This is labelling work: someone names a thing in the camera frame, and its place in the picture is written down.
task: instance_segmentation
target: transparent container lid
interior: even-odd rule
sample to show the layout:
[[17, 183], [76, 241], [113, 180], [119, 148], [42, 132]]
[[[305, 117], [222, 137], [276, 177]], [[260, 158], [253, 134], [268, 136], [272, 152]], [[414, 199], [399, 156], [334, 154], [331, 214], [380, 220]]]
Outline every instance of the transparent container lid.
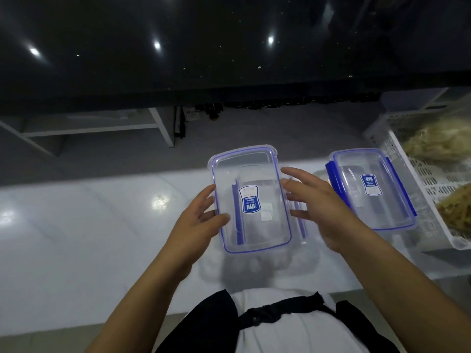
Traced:
[[228, 253], [250, 253], [291, 242], [293, 233], [306, 236], [303, 223], [289, 214], [280, 186], [276, 149], [244, 147], [214, 155], [208, 168], [216, 184], [215, 205], [231, 220], [221, 228]]
[[378, 149], [336, 151], [326, 165], [332, 187], [374, 231], [415, 225], [409, 196], [389, 158]]

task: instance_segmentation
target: black apron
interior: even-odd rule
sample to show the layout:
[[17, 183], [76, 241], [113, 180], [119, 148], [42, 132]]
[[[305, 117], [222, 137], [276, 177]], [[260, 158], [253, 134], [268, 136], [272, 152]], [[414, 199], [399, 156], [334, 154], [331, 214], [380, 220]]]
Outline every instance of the black apron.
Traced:
[[164, 339], [156, 353], [166, 352], [217, 352], [234, 353], [239, 331], [274, 323], [287, 314], [307, 314], [322, 311], [341, 321], [370, 351], [370, 353], [398, 353], [397, 347], [374, 329], [359, 309], [348, 301], [340, 301], [335, 312], [324, 305], [316, 292], [250, 308], [239, 316], [232, 297], [226, 290], [216, 292], [199, 303], [180, 324]]

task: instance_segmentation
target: hand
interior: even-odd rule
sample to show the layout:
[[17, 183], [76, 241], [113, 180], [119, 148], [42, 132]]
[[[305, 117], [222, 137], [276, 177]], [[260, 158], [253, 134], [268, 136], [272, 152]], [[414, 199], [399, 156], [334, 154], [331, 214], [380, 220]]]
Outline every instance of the hand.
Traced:
[[216, 215], [215, 211], [205, 212], [214, 202], [208, 197], [216, 188], [212, 184], [203, 189], [178, 218], [163, 246], [157, 260], [164, 260], [166, 266], [174, 268], [180, 280], [185, 279], [191, 266], [208, 248], [209, 241], [226, 225], [229, 214]]
[[345, 240], [355, 234], [371, 231], [326, 181], [298, 168], [282, 167], [281, 172], [301, 181], [280, 181], [282, 187], [289, 192], [288, 200], [304, 202], [308, 208], [292, 209], [291, 215], [316, 222], [322, 238], [333, 251], [339, 252]]

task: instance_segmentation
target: person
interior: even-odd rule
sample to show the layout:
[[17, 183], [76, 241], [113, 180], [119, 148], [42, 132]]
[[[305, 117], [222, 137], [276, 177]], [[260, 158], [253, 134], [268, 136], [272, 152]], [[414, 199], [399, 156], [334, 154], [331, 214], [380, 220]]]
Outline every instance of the person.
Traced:
[[[410, 261], [369, 229], [330, 184], [301, 169], [281, 171], [290, 201], [307, 211], [327, 247], [339, 253], [409, 353], [471, 351], [471, 320]], [[215, 185], [183, 211], [167, 242], [118, 304], [87, 353], [150, 352], [172, 296], [228, 214], [206, 211]], [[346, 301], [328, 307], [318, 293], [251, 289], [215, 293], [193, 309], [157, 352], [398, 352]]]

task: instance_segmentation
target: forearm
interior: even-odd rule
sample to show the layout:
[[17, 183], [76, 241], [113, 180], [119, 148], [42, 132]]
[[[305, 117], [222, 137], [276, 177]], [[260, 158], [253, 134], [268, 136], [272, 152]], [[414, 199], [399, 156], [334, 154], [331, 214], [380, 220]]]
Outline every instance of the forearm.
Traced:
[[159, 256], [127, 292], [87, 353], [149, 353], [180, 283]]
[[340, 254], [409, 353], [469, 350], [469, 316], [376, 233], [361, 231]]

